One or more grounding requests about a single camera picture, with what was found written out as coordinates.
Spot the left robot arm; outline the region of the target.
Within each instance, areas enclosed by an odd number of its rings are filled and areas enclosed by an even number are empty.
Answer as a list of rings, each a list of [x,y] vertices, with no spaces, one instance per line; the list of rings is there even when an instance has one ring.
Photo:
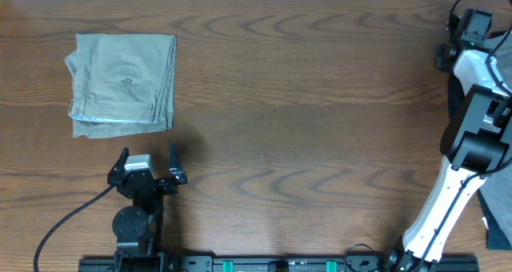
[[[170,145],[169,172],[168,178],[156,179],[151,157],[130,155],[125,148],[108,173],[107,183],[132,201],[112,221],[117,238],[113,271],[180,270],[179,258],[162,247],[163,198],[176,194],[180,185],[187,184],[174,144]]]

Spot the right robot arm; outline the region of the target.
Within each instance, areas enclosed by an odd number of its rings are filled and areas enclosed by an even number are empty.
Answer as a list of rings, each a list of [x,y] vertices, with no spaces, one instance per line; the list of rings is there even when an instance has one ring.
[[[496,49],[486,45],[492,15],[468,9],[448,21],[438,68],[449,74],[450,122],[434,188],[411,227],[381,261],[382,271],[477,271],[471,256],[443,248],[468,201],[493,174],[511,164],[511,88],[499,74]]]

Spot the grey shorts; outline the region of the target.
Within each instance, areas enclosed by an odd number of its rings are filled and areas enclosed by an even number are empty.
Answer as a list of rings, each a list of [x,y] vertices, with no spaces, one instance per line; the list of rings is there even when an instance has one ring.
[[[511,89],[511,37],[505,40],[495,55],[498,72]],[[500,229],[511,241],[511,166],[489,177],[481,192]]]

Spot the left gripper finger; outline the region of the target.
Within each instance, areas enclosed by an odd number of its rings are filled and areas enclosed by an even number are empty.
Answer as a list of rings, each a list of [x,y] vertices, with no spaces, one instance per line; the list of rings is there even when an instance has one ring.
[[[129,148],[124,147],[118,160],[113,166],[113,172],[118,173],[119,171],[123,171],[125,169],[125,163],[127,158],[130,156]]]
[[[175,178],[181,178],[183,176],[183,168],[178,159],[176,149],[175,149],[175,144],[173,142],[170,144],[169,172]]]

